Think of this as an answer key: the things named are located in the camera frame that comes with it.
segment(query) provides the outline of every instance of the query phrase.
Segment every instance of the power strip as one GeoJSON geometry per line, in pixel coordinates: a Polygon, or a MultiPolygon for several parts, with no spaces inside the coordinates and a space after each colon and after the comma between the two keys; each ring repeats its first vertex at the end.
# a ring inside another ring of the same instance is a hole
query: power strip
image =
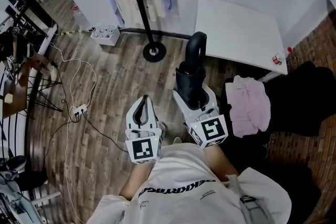
{"type": "Polygon", "coordinates": [[[86,113],[88,111],[87,106],[85,104],[77,107],[74,111],[75,116],[81,116],[82,114],[86,113]]]}

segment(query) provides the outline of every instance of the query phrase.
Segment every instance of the white tabletop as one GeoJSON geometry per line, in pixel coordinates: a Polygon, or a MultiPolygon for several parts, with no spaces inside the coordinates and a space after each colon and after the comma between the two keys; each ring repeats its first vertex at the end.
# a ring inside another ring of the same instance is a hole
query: white tabletop
{"type": "Polygon", "coordinates": [[[274,18],[219,0],[198,0],[195,32],[207,35],[206,55],[287,74],[287,65],[275,65],[283,50],[274,18]]]}

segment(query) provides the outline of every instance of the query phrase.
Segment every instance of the coat rack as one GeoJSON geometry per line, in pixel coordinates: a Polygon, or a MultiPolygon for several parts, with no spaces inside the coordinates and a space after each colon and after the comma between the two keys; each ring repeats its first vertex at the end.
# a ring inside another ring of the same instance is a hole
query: coat rack
{"type": "Polygon", "coordinates": [[[158,41],[153,40],[143,0],[136,0],[148,36],[149,43],[143,49],[143,56],[148,62],[159,62],[166,55],[166,47],[158,41]]]}

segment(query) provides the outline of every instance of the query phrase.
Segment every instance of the brick floor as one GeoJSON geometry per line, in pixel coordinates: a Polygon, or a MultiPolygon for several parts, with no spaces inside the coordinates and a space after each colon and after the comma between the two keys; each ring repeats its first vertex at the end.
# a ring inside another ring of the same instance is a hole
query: brick floor
{"type": "MultiPolygon", "coordinates": [[[[288,71],[308,60],[336,73],[336,11],[295,47],[287,63],[288,71]]],[[[306,223],[323,220],[336,196],[336,115],[322,122],[319,136],[279,132],[271,139],[276,141],[269,147],[272,161],[303,163],[311,168],[313,181],[322,195],[306,223]]]]}

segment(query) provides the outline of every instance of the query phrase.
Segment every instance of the small bottle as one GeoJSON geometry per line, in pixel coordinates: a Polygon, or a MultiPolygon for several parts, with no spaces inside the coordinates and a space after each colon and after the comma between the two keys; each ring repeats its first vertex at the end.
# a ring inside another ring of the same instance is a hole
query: small bottle
{"type": "Polygon", "coordinates": [[[292,51],[293,51],[292,48],[288,47],[287,49],[284,49],[283,51],[278,52],[273,57],[273,63],[275,63],[276,65],[281,65],[282,61],[284,61],[292,51]]]}

